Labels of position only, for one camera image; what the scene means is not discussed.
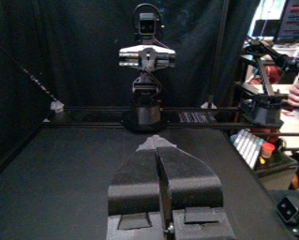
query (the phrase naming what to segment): clamp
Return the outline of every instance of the clamp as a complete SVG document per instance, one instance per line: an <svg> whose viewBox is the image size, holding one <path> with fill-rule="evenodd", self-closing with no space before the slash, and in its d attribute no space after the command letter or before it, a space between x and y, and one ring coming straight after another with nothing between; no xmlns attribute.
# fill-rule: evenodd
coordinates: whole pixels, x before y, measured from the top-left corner
<svg viewBox="0 0 299 240"><path fill-rule="evenodd" d="M120 166L108 196L108 240L235 239L216 174L156 135Z"/></svg>

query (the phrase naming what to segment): dark backdrop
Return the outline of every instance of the dark backdrop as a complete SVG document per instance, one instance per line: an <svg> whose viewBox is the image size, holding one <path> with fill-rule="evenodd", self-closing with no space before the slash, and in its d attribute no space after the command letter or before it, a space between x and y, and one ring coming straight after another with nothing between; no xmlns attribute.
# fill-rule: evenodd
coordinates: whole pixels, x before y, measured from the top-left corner
<svg viewBox="0 0 299 240"><path fill-rule="evenodd" d="M118 67L118 49L133 44L130 14L144 1L38 1L53 78L66 105L128 105L134 69ZM200 106L209 89L222 0L146 1L162 13L162 42L176 67L153 74L168 106ZM232 72L257 0L229 1L214 104L228 104Z"/></svg>
<svg viewBox="0 0 299 240"><path fill-rule="evenodd" d="M130 13L144 1L0 0L0 45L66 106L125 106L134 69L118 67L133 45ZM162 104L200 106L209 89L221 0L146 1L165 25L176 67L153 74ZM236 60L259 0L231 0L213 103L228 105ZM0 158L41 123L49 99L0 50Z"/></svg>

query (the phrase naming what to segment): black table surface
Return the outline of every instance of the black table surface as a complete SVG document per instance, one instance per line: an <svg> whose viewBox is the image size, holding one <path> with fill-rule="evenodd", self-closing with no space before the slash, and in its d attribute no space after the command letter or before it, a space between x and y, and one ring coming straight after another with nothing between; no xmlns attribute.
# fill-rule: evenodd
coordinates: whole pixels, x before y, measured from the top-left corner
<svg viewBox="0 0 299 240"><path fill-rule="evenodd" d="M105 239L109 180L150 135L122 128L42 128L0 173L0 239ZM157 135L217 174L236 239L289 239L222 132L164 129Z"/></svg>

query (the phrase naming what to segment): wire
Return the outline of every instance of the wire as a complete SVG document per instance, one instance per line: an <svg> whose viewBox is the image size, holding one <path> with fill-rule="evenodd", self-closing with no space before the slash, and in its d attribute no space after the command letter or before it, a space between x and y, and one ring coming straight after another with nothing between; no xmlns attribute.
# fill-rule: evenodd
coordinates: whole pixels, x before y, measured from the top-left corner
<svg viewBox="0 0 299 240"><path fill-rule="evenodd" d="M49 96L49 98L53 101L57 101L57 98L53 96L53 94L49 92L46 87L38 82L38 80L34 78L34 76L29 73L29 71L22 67L19 62L13 58L13 56L7 53L7 51L3 49L3 47L0 45L0 50L5 54L5 56L9 58L9 60L13 62L13 64L22 70L22 72L29 76L30 81L37 85L37 87L43 91L43 93Z"/></svg>

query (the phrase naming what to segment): black curtain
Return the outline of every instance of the black curtain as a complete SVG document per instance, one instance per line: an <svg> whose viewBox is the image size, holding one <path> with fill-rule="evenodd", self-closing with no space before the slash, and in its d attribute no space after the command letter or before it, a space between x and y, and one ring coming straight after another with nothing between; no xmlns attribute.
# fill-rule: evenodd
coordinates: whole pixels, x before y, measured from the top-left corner
<svg viewBox="0 0 299 240"><path fill-rule="evenodd" d="M166 106L206 101L222 0L146 1L162 14L176 67L153 72ZM134 69L118 67L118 49L134 45L130 15L142 1L39 0L57 95L69 106L129 105ZM226 106L229 83L259 0L229 1L213 102Z"/></svg>
<svg viewBox="0 0 299 240"><path fill-rule="evenodd" d="M49 98L13 62L50 88L39 49L31 2L0 1L0 160L49 112Z"/></svg>

